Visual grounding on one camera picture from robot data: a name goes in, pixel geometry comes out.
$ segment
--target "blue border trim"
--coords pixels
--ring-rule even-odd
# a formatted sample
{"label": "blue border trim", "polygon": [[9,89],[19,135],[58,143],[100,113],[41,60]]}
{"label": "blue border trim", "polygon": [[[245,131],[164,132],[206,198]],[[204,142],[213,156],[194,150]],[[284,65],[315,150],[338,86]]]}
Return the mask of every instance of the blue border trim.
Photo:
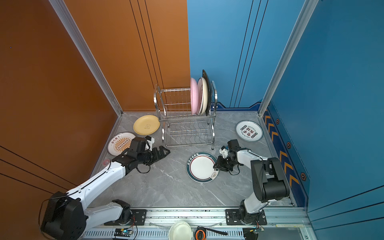
{"label": "blue border trim", "polygon": [[221,102],[217,102],[217,108],[218,111],[258,111],[260,107],[261,102],[257,102],[254,105],[250,106],[249,108],[226,108]]}
{"label": "blue border trim", "polygon": [[298,174],[298,172],[301,173],[301,169],[304,169],[304,168],[296,167],[297,164],[294,164],[294,162],[292,161],[291,153],[292,154],[294,152],[296,153],[296,151],[293,146],[291,146],[290,149],[286,148],[285,141],[282,139],[282,136],[286,135],[286,133],[282,133],[282,130],[285,131],[285,129],[281,128],[282,123],[280,119],[279,119],[280,123],[278,125],[276,124],[277,116],[278,115],[277,115],[277,112],[275,111],[274,106],[272,104],[269,105],[268,109],[265,111],[263,115],[264,124],[266,125],[269,131],[269,136],[272,139],[276,153],[281,161],[281,166],[285,171],[288,183],[291,186],[291,191],[293,193],[293,196],[295,197],[297,206],[307,208],[308,195],[305,191],[304,184],[309,186],[310,180],[306,172],[304,172],[307,175],[306,181],[304,182],[300,178],[300,175]]}

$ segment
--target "dish rack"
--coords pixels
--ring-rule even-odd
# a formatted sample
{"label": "dish rack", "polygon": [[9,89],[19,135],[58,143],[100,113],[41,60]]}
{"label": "dish rack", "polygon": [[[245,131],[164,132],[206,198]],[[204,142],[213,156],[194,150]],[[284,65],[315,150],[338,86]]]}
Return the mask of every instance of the dish rack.
{"label": "dish rack", "polygon": [[203,70],[208,85],[207,110],[192,114],[190,88],[160,89],[155,86],[154,102],[162,128],[162,141],[166,147],[215,144],[215,117],[217,91]]}

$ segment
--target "plate with teal rim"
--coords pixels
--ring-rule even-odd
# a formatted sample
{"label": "plate with teal rim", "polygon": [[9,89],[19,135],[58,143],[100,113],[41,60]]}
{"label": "plate with teal rim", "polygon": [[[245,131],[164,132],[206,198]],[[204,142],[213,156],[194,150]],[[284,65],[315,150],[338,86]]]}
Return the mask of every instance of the plate with teal rim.
{"label": "plate with teal rim", "polygon": [[207,183],[217,177],[218,169],[214,169],[217,159],[208,152],[197,152],[187,162],[187,173],[192,180]]}

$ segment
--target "white plate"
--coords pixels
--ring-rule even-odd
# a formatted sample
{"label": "white plate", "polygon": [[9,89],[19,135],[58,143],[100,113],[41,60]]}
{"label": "white plate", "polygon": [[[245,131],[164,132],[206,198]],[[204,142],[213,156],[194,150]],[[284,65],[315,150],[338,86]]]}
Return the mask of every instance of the white plate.
{"label": "white plate", "polygon": [[114,136],[108,144],[108,152],[117,156],[122,153],[125,149],[131,146],[131,141],[136,136],[130,132],[122,132]]}
{"label": "white plate", "polygon": [[187,162],[187,173],[196,182],[206,183],[215,179],[218,169],[213,166],[217,159],[208,152],[198,152]]}
{"label": "white plate", "polygon": [[236,125],[236,133],[242,139],[248,142],[256,142],[263,136],[261,127],[252,121],[241,121]]}
{"label": "white plate", "polygon": [[200,110],[197,114],[205,112],[208,104],[208,85],[204,78],[200,78],[197,83],[197,90],[199,91],[199,106]]}
{"label": "white plate", "polygon": [[169,240],[191,240],[192,229],[184,221],[175,222],[169,230]]}

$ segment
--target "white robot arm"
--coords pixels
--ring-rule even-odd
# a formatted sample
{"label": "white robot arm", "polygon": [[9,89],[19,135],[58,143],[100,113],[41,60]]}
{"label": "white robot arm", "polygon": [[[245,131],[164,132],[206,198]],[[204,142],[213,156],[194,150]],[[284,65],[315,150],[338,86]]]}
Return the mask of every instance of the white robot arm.
{"label": "white robot arm", "polygon": [[124,201],[117,199],[93,208],[88,208],[88,205],[110,185],[137,168],[138,164],[151,167],[170,153],[162,146],[159,150],[156,147],[152,149],[153,143],[154,138],[149,136],[134,138],[130,148],[112,159],[102,171],[66,193],[53,194],[48,201],[41,231],[57,240],[76,240],[84,231],[106,222],[127,224],[132,212],[131,206]]}
{"label": "white robot arm", "polygon": [[240,148],[237,140],[230,140],[228,146],[220,150],[214,168],[232,171],[235,165],[245,165],[251,169],[253,193],[239,206],[241,221],[252,224],[264,207],[290,194],[288,182],[278,158],[267,158]]}

